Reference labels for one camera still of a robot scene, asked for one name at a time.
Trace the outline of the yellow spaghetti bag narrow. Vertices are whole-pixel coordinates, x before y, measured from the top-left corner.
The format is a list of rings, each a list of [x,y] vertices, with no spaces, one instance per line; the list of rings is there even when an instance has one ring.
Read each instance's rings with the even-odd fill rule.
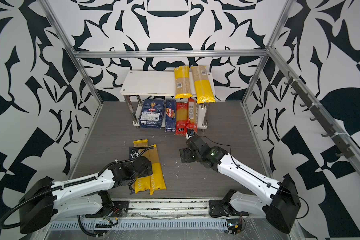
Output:
[[[191,98],[192,91],[190,85],[190,68],[188,66],[179,66],[174,69],[175,85],[176,85],[176,99]]]

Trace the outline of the dark blue Barilla pasta bag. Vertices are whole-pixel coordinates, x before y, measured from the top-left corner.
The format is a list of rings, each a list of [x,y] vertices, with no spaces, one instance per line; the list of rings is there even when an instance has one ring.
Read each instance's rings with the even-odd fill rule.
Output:
[[[160,129],[164,119],[165,101],[163,99],[146,99],[143,102],[139,117],[141,128]]]

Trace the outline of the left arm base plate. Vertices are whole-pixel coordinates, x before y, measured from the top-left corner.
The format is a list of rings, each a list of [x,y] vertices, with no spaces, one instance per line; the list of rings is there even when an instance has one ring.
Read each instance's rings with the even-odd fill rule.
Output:
[[[114,206],[111,208],[108,217],[120,218],[125,217],[129,212],[129,201],[113,201]]]

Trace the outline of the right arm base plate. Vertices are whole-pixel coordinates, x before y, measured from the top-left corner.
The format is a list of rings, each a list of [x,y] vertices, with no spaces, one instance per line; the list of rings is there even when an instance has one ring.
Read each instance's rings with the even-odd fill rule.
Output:
[[[235,216],[237,211],[224,200],[209,200],[209,215],[212,218]]]

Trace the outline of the blue Barilla spaghetti box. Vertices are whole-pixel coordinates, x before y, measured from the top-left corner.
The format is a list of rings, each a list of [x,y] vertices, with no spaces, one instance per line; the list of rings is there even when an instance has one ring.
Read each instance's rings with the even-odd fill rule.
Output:
[[[166,100],[165,131],[176,132],[176,100]]]

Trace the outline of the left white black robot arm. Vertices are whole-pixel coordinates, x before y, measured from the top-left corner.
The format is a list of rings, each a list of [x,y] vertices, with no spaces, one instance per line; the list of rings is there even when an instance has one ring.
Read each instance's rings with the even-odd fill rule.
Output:
[[[68,217],[115,216],[109,190],[130,187],[139,177],[153,173],[152,163],[140,156],[112,162],[101,171],[68,181],[39,180],[19,203],[0,219],[0,230],[19,227],[21,234],[33,233],[51,221]]]

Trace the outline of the yellow Pastatime bag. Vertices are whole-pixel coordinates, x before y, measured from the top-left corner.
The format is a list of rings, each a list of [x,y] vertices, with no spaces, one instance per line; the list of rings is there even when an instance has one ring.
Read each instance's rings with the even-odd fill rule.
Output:
[[[150,149],[149,160],[152,164],[152,175],[150,175],[150,195],[153,195],[155,191],[166,190],[166,184],[163,177],[162,165],[160,163],[157,145],[153,145],[153,149]]]
[[[134,141],[134,147],[148,147],[148,140],[137,140]],[[139,177],[134,183],[134,192],[135,194],[144,191],[151,191],[151,175],[152,173],[148,172],[145,177]]]

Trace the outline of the yellow Pastatime bag barcode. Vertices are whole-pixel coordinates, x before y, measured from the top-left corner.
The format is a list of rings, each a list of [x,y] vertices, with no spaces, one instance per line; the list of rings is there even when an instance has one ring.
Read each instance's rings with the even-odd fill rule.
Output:
[[[191,70],[197,95],[197,103],[199,105],[204,103],[215,103],[216,99],[208,78],[209,75],[206,67],[194,66]]]

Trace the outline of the dark spaghetti pack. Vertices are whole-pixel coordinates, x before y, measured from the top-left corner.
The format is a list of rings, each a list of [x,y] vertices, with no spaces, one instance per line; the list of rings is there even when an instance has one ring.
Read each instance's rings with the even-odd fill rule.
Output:
[[[129,158],[134,159],[136,157],[136,150],[133,147],[129,147]]]

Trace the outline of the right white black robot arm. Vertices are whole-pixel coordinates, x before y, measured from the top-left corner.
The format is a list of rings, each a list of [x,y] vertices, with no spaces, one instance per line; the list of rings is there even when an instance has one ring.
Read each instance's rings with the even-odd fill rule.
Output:
[[[198,162],[250,190],[253,197],[229,191],[225,202],[236,212],[262,216],[277,230],[289,234],[302,206],[293,181],[282,182],[262,175],[234,158],[223,144],[210,147],[194,131],[186,134],[187,147],[180,150],[182,163]]]

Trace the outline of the red spaghetti bag labelled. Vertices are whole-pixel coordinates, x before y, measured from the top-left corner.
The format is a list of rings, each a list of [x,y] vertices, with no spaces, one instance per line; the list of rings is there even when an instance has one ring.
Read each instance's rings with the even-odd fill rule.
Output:
[[[196,100],[188,99],[188,119],[186,128],[198,132],[199,106]]]

